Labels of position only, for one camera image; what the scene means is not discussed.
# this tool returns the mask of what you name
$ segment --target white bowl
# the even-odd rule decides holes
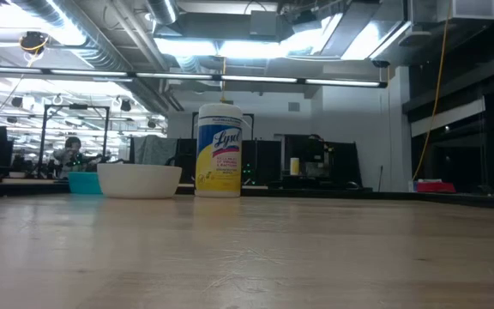
[[[175,194],[182,167],[99,164],[100,189],[107,197],[168,198]]]

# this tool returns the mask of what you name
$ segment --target red object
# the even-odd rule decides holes
[[[450,183],[417,183],[417,192],[424,193],[456,193],[455,186]]]

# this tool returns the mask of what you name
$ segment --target person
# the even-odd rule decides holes
[[[63,165],[59,178],[68,178],[69,172],[82,172],[83,162],[81,161],[81,140],[78,137],[68,137],[64,144],[64,149],[55,150],[52,155]]]

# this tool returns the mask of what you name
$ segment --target wooden table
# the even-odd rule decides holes
[[[4,308],[494,308],[494,210],[0,198]]]

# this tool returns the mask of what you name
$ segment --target lysol wipes container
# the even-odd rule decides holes
[[[237,106],[206,104],[197,120],[196,195],[239,197],[241,193],[241,124]]]

